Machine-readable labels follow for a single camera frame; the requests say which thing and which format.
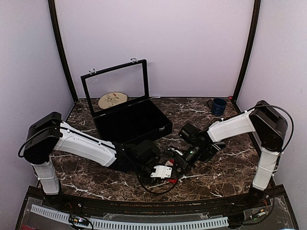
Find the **red white sock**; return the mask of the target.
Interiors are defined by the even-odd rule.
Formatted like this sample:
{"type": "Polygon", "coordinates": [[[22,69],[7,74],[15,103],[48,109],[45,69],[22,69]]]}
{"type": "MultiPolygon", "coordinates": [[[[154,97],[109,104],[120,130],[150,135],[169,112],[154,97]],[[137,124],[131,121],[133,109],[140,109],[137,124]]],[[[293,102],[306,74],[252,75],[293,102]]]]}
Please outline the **red white sock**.
{"type": "Polygon", "coordinates": [[[178,182],[179,172],[177,166],[175,165],[175,161],[170,159],[165,163],[165,166],[172,168],[171,176],[166,178],[166,180],[172,184],[176,184],[178,182]]]}

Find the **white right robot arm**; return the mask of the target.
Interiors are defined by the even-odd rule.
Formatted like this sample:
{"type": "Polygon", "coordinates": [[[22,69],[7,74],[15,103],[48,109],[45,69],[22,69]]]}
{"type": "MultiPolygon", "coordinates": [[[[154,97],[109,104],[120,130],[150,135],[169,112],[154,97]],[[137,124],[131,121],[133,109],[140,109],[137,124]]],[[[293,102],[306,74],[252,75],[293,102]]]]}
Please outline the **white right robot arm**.
{"type": "Polygon", "coordinates": [[[195,166],[195,162],[207,162],[225,148],[224,140],[243,134],[255,134],[260,141],[261,154],[251,186],[254,190],[245,196],[245,204],[255,208],[263,201],[262,191],[266,190],[286,147],[284,141],[288,122],[279,113],[280,110],[280,107],[261,100],[254,107],[230,118],[220,119],[205,129],[186,123],[179,136],[190,147],[185,151],[174,151],[175,167],[185,174],[195,166]]]}

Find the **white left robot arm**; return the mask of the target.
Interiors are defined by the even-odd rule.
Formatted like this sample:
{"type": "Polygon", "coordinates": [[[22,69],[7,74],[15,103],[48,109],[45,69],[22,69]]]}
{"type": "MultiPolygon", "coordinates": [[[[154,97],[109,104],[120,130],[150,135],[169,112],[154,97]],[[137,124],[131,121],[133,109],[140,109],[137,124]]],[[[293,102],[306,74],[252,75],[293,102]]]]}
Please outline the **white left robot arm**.
{"type": "Polygon", "coordinates": [[[71,127],[62,121],[60,113],[52,112],[29,127],[18,157],[32,165],[43,191],[57,209],[65,208],[68,199],[61,193],[50,156],[54,150],[74,154],[116,171],[133,171],[142,187],[146,183],[179,179],[175,165],[160,164],[160,150],[152,141],[145,140],[137,145],[104,141],[71,127]]]}

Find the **black striped sock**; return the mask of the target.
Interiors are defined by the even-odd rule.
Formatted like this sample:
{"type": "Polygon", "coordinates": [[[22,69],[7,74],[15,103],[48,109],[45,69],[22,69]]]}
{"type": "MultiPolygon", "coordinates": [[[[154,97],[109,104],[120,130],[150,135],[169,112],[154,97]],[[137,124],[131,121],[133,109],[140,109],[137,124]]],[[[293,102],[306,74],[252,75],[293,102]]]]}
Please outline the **black striped sock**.
{"type": "Polygon", "coordinates": [[[217,151],[220,151],[226,147],[226,144],[223,141],[213,142],[212,147],[215,148],[217,151]]]}

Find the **dark blue mug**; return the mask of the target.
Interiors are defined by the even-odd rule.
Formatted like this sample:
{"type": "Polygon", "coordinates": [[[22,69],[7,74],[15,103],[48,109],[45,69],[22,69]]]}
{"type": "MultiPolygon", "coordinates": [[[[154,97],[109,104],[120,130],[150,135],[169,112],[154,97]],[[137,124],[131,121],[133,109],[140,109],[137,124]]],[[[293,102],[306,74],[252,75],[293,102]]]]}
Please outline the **dark blue mug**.
{"type": "Polygon", "coordinates": [[[224,114],[227,102],[223,98],[210,99],[207,106],[210,108],[211,113],[215,116],[222,116],[224,114]]]}

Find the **black glass-lid display case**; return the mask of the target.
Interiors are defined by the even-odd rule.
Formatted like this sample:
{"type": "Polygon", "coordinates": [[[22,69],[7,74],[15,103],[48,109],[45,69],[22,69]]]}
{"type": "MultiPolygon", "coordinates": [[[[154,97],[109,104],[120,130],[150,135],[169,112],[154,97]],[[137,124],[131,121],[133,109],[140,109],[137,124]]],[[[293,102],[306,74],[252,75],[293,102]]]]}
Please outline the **black glass-lid display case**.
{"type": "Polygon", "coordinates": [[[150,99],[147,61],[130,62],[81,76],[89,109],[101,139],[122,144],[158,140],[171,134],[173,123],[150,99]],[[107,109],[99,99],[110,92],[127,95],[128,101],[107,109]]]}

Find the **round beige decorated plate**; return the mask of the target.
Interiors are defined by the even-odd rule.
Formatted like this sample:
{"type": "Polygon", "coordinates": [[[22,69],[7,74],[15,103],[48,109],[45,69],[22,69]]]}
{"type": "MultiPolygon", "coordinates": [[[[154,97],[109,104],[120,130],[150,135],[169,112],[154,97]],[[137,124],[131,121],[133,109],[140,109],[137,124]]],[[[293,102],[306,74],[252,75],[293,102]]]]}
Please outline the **round beige decorated plate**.
{"type": "Polygon", "coordinates": [[[125,103],[128,101],[128,97],[126,94],[121,92],[110,92],[103,95],[99,101],[98,106],[101,109],[107,109],[113,107],[115,105],[125,103]]]}

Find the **black curved front rail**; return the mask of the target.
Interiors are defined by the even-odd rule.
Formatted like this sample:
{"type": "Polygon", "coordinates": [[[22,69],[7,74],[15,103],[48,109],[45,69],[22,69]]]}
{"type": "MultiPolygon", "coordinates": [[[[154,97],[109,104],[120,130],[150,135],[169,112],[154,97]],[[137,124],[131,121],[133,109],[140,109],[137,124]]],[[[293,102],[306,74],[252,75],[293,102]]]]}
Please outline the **black curved front rail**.
{"type": "MultiPolygon", "coordinates": [[[[81,192],[81,195],[70,195],[62,192],[63,203],[70,202],[72,205],[72,211],[76,214],[82,215],[102,215],[107,211],[121,213],[121,214],[145,214],[145,215],[174,215],[174,214],[193,214],[196,212],[209,212],[210,214],[221,214],[230,216],[242,214],[243,211],[249,209],[256,209],[265,206],[265,203],[260,201],[254,207],[249,207],[242,202],[246,200],[248,194],[239,194],[229,197],[215,197],[212,199],[198,199],[179,201],[175,198],[179,196],[172,196],[170,201],[164,201],[162,198],[167,198],[165,195],[154,196],[146,195],[145,198],[149,198],[149,201],[119,201],[112,199],[104,199],[102,196],[96,194],[90,194],[89,192],[81,192]]],[[[270,205],[270,212],[273,210],[275,213],[288,213],[293,212],[290,201],[286,194],[283,185],[278,185],[273,188],[269,188],[267,191],[269,198],[266,198],[268,206],[270,205]]],[[[38,204],[43,204],[47,208],[52,207],[44,201],[44,195],[42,188],[29,186],[22,208],[19,213],[25,215],[26,211],[30,211],[31,204],[30,198],[36,199],[38,204]]]]}

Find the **right black frame post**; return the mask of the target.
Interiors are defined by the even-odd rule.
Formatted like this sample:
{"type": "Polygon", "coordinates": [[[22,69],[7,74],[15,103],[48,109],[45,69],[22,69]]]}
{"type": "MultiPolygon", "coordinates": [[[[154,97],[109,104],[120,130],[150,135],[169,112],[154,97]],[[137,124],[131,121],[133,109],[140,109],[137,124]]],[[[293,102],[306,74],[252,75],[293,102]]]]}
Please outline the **right black frame post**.
{"type": "Polygon", "coordinates": [[[236,87],[235,87],[235,90],[232,96],[232,99],[234,102],[237,102],[238,100],[240,91],[243,86],[244,78],[245,78],[245,75],[248,69],[248,64],[249,64],[250,56],[252,53],[258,20],[259,20],[260,6],[261,6],[261,0],[254,0],[253,12],[252,12],[252,17],[251,17],[251,23],[250,23],[250,29],[249,29],[246,49],[245,49],[244,57],[242,60],[240,72],[238,75],[236,87]]]}

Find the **black frame post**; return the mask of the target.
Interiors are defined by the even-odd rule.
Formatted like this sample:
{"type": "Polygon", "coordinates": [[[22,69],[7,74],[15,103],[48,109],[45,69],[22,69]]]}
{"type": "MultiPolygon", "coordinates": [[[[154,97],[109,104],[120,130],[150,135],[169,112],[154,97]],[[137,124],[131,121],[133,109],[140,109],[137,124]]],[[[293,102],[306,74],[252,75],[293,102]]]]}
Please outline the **black frame post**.
{"type": "Polygon", "coordinates": [[[245,49],[244,57],[242,60],[240,72],[238,75],[236,87],[235,87],[235,90],[232,96],[232,99],[234,102],[237,102],[238,100],[240,91],[243,86],[244,78],[245,78],[245,75],[248,69],[248,64],[249,64],[250,56],[252,53],[258,20],[259,20],[260,6],[261,6],[261,0],[254,0],[253,12],[252,12],[252,17],[251,17],[251,23],[250,23],[250,29],[249,29],[246,49],[245,49]]]}
{"type": "Polygon", "coordinates": [[[51,18],[53,34],[55,37],[56,46],[57,46],[60,62],[62,65],[62,69],[64,72],[64,76],[68,84],[68,88],[69,88],[71,97],[74,103],[76,103],[78,101],[78,96],[77,96],[77,92],[76,92],[76,89],[75,89],[75,86],[72,80],[71,72],[69,69],[67,57],[66,57],[65,50],[64,50],[62,37],[60,34],[60,27],[59,27],[59,21],[58,21],[57,9],[56,9],[56,1],[48,0],[47,2],[48,2],[48,8],[49,8],[49,14],[51,18]]]}

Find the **left black frame post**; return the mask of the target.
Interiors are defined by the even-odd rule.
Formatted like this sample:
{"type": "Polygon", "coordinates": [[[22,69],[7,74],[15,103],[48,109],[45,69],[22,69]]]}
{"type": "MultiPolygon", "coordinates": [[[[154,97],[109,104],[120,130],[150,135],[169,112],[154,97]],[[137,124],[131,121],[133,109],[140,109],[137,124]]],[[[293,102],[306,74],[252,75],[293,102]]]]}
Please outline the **left black frame post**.
{"type": "Polygon", "coordinates": [[[78,101],[78,96],[77,96],[77,92],[76,92],[76,89],[75,89],[75,86],[72,80],[71,72],[69,69],[67,57],[66,57],[65,50],[64,50],[62,37],[60,34],[60,27],[59,27],[59,21],[58,21],[57,9],[56,9],[56,1],[48,0],[47,2],[48,2],[48,8],[49,8],[49,14],[51,18],[53,34],[55,37],[56,46],[57,46],[60,62],[62,65],[62,69],[64,72],[64,76],[68,84],[68,88],[69,88],[71,97],[74,103],[76,103],[78,101]]]}

